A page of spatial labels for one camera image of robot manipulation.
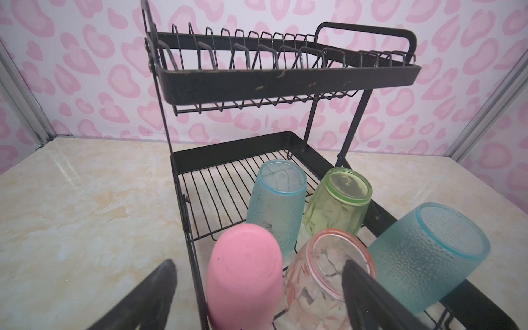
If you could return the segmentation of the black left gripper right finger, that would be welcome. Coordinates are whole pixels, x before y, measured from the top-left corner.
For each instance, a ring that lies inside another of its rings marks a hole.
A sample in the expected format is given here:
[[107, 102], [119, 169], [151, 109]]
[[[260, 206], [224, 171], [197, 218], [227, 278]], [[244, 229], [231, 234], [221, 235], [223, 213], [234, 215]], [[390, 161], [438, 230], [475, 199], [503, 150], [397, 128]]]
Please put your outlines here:
[[345, 263], [342, 288], [353, 330], [427, 328], [353, 260]]

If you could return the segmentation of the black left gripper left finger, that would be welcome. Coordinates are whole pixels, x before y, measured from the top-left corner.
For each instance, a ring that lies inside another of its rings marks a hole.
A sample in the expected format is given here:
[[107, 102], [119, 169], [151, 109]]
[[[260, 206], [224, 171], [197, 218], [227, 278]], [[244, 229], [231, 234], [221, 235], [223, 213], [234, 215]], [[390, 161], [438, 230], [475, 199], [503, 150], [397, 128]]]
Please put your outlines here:
[[164, 329], [177, 287], [177, 268], [163, 261], [90, 329]]

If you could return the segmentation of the opaque pink cup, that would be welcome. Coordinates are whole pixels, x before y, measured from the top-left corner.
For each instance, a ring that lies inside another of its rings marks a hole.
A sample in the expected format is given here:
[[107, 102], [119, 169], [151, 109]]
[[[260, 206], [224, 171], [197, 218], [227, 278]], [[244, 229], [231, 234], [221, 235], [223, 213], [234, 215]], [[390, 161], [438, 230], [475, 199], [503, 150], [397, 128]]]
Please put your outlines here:
[[283, 295], [283, 257], [264, 228], [225, 231], [208, 263], [206, 303], [214, 329], [271, 329]]

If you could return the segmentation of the clear pink plastic cup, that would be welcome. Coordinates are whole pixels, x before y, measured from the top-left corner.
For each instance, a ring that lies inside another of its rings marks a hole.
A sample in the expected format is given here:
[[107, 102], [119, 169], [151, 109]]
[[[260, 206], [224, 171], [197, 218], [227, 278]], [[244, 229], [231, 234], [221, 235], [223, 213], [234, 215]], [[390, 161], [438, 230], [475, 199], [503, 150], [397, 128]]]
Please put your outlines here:
[[348, 260], [377, 277], [375, 263], [364, 245], [339, 229], [317, 232], [298, 251], [284, 280], [285, 310], [295, 328], [351, 328], [342, 288]]

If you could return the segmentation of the yellow-green clear cup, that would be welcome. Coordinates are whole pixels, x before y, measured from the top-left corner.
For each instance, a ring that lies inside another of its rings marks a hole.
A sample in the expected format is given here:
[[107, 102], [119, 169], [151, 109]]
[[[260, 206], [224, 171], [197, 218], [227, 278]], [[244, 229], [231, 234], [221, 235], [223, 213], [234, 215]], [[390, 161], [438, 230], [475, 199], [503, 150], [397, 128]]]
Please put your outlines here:
[[373, 189], [360, 173], [344, 167], [327, 171], [303, 215], [309, 236], [327, 228], [356, 236], [363, 225]]

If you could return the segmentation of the teal clear cup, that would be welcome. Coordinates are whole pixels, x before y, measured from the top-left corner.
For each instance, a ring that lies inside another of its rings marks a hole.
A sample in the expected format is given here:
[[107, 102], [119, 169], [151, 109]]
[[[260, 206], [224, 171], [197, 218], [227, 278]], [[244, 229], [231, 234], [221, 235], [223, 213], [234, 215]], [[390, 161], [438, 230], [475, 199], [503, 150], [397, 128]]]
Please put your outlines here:
[[277, 240], [283, 257], [296, 245], [306, 192], [306, 173], [291, 160], [274, 159], [261, 165], [246, 222], [265, 228]]
[[488, 257], [488, 237], [471, 219], [423, 203], [369, 247], [378, 283], [413, 314], [440, 301]]

